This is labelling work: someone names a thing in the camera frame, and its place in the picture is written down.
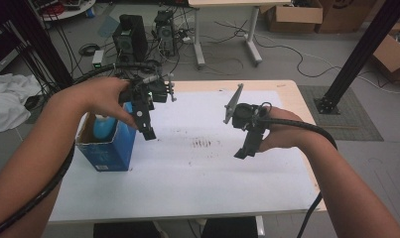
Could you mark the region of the open cardboard box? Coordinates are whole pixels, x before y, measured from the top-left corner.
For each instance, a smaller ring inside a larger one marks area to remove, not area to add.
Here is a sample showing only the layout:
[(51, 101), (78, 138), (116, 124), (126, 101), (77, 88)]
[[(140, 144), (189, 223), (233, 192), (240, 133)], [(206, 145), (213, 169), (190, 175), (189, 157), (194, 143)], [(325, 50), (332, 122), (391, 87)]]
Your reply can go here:
[(319, 0), (293, 0), (271, 6), (266, 11), (267, 28), (272, 33), (309, 34), (323, 22), (323, 6)]

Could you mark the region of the black computer tower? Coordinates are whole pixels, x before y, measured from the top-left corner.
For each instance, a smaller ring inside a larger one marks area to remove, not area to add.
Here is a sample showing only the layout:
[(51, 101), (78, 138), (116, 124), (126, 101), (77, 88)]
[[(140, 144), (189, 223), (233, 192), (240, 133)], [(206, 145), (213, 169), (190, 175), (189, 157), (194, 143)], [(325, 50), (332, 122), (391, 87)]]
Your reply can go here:
[(143, 18), (140, 15), (120, 15), (119, 25), (112, 38), (120, 57), (129, 57), (137, 62), (145, 60), (148, 43)]

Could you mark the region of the large cardboard box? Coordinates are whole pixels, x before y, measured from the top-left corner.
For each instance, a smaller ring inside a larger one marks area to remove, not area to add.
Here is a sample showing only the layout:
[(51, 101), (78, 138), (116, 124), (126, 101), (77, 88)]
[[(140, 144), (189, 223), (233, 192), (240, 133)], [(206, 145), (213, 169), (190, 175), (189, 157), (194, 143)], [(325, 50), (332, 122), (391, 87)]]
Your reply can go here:
[(320, 34), (356, 32), (369, 15), (377, 0), (319, 0), (323, 21), (316, 25)]

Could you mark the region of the blue cardboard box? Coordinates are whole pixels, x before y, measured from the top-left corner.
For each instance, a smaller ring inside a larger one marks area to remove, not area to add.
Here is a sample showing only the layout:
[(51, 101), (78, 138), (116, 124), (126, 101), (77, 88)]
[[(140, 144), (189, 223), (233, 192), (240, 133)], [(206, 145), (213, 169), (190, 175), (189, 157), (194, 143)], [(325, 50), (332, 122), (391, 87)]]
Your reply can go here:
[(110, 141), (93, 136), (95, 114), (86, 113), (76, 135), (76, 146), (98, 172), (125, 172), (129, 169), (136, 130), (117, 120)]

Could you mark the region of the black metal post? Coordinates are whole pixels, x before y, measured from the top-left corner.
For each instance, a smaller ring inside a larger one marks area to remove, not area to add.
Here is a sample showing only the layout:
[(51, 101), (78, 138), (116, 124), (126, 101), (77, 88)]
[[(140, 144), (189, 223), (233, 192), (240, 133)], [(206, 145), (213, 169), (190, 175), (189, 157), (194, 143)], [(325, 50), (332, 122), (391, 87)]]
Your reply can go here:
[(337, 113), (337, 105), (363, 66), (400, 18), (400, 0), (386, 0), (322, 98), (314, 102), (320, 114)]

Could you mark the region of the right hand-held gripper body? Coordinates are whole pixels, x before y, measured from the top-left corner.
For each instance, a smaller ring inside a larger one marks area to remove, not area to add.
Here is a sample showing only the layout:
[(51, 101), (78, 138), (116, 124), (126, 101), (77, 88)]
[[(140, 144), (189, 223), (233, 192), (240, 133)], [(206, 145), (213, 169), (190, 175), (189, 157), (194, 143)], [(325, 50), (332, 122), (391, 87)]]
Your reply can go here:
[(264, 133), (268, 128), (268, 114), (263, 105), (239, 103), (243, 84), (239, 83), (229, 102), (224, 106), (225, 124), (231, 123), (236, 129), (248, 132)]

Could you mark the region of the person's right hand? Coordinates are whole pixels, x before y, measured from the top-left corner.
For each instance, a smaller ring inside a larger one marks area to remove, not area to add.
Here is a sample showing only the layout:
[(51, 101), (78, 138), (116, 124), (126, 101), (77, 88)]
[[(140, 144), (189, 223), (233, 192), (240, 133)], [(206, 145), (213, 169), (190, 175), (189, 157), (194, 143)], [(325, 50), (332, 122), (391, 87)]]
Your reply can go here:
[[(267, 107), (268, 115), (271, 119), (286, 119), (301, 122), (302, 119), (295, 113), (281, 109), (279, 107)], [(307, 130), (290, 125), (272, 124), (269, 126), (270, 133), (266, 136), (258, 149), (259, 153), (274, 149), (288, 149), (298, 147), (301, 137)]]

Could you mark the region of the white desk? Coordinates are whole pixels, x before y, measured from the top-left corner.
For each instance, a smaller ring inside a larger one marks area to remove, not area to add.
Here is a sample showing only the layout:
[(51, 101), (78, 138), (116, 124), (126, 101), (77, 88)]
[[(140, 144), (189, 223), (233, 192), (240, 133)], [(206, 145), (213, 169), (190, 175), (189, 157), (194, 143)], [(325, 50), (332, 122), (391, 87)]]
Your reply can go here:
[(200, 9), (204, 7), (223, 7), (223, 6), (251, 6), (251, 15), (249, 20), (249, 29), (244, 37), (245, 46), (252, 56), (252, 62), (255, 66), (262, 62), (254, 42), (254, 34), (256, 23), (261, 6), (289, 4), (291, 0), (188, 0), (189, 5), (195, 10), (195, 34), (194, 34), (194, 50), (197, 58), (198, 67), (205, 66), (205, 59), (203, 56), (201, 43), (200, 43)]

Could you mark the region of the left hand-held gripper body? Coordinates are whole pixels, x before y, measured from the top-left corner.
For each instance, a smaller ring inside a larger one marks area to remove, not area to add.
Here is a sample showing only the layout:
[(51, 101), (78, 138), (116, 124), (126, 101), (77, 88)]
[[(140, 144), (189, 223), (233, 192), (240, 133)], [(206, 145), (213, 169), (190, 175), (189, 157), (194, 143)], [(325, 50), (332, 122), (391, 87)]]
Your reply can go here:
[(172, 82), (174, 75), (153, 74), (148, 77), (136, 76), (129, 80), (127, 89), (119, 94), (118, 102), (130, 102), (133, 111), (136, 110), (154, 110), (154, 103), (166, 103), (169, 98), (175, 102), (175, 84)]

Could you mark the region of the blue plastic bottle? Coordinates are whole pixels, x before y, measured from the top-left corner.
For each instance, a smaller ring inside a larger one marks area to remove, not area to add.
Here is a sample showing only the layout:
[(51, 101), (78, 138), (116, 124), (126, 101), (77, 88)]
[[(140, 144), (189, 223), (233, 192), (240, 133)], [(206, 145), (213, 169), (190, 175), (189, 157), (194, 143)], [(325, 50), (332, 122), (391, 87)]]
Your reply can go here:
[(110, 141), (115, 133), (117, 120), (113, 117), (96, 115), (93, 124), (93, 136), (99, 141)]

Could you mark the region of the cardboard box with items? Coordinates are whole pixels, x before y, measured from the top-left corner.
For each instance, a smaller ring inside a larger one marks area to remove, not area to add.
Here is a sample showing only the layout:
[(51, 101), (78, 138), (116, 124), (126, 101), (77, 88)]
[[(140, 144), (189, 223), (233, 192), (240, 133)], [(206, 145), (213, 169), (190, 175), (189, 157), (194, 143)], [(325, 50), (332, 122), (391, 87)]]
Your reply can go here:
[(394, 83), (400, 83), (400, 23), (397, 23), (373, 53), (379, 70)]

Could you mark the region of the round white table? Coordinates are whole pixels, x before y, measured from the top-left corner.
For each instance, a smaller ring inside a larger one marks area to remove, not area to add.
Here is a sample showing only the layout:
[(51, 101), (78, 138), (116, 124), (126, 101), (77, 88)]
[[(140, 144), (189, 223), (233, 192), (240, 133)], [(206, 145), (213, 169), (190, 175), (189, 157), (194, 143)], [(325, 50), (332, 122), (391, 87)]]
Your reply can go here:
[(92, 7), (96, 0), (29, 0), (43, 21), (52, 22), (80, 14), (93, 16)]

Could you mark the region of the small white device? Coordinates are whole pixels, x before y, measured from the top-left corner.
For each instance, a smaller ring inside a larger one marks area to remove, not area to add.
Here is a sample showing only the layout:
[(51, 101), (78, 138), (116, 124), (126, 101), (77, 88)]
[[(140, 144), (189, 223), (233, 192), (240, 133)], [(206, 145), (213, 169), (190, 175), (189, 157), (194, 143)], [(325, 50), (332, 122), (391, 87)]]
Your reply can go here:
[(104, 50), (95, 51), (92, 58), (92, 66), (100, 68), (103, 65)]

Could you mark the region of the grey metal frame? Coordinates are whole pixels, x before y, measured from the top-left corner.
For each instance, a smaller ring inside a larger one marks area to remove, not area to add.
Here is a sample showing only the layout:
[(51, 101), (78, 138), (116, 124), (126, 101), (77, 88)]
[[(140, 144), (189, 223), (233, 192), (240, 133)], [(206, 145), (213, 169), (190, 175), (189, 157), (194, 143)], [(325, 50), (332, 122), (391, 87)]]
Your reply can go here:
[(14, 34), (0, 29), (0, 72), (19, 55), (19, 45)]

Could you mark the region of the black metal stand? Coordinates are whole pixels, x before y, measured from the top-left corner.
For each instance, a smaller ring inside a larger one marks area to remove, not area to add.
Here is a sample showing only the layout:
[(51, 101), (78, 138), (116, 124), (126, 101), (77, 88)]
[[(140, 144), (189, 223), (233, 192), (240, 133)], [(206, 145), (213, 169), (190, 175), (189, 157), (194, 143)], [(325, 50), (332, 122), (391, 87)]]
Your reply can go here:
[(16, 50), (36, 79), (46, 83), (51, 91), (73, 85), (65, 63), (29, 0), (0, 0), (0, 28), (18, 44)]

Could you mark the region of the person's left hand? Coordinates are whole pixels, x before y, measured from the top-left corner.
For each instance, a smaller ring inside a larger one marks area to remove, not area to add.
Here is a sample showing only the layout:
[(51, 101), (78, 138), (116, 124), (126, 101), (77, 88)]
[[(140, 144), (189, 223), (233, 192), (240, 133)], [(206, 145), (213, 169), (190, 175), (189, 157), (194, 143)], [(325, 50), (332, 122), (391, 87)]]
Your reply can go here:
[(135, 119), (118, 102), (129, 82), (117, 77), (97, 77), (56, 93), (44, 113), (51, 122), (75, 127), (87, 112), (114, 117), (136, 128)]

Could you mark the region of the grey computer tower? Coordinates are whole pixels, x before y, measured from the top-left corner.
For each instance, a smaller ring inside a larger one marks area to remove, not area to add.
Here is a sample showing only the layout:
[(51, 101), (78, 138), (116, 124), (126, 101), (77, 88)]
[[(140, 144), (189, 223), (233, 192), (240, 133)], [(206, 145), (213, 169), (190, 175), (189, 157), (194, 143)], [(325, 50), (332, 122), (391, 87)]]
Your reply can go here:
[(172, 57), (175, 54), (176, 47), (173, 12), (159, 10), (154, 23), (160, 52), (165, 57)]

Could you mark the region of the grey floor mat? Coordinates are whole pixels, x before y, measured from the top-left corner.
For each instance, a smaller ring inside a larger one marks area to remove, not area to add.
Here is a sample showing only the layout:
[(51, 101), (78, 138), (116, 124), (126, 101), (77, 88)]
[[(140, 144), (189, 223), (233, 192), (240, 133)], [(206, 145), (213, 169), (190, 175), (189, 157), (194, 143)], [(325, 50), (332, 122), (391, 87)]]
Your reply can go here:
[(349, 88), (330, 114), (317, 109), (317, 100), (328, 91), (327, 86), (299, 85), (299, 90), (318, 126), (327, 130), (335, 140), (383, 140), (363, 106)]

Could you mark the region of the white cloth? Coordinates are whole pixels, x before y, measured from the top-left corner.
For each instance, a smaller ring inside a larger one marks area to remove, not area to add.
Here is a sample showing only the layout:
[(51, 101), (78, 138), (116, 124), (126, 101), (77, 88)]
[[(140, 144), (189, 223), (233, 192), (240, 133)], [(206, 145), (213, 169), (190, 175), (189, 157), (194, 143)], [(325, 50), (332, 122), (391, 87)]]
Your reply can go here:
[(0, 132), (16, 128), (31, 116), (25, 103), (41, 90), (33, 75), (0, 75)]

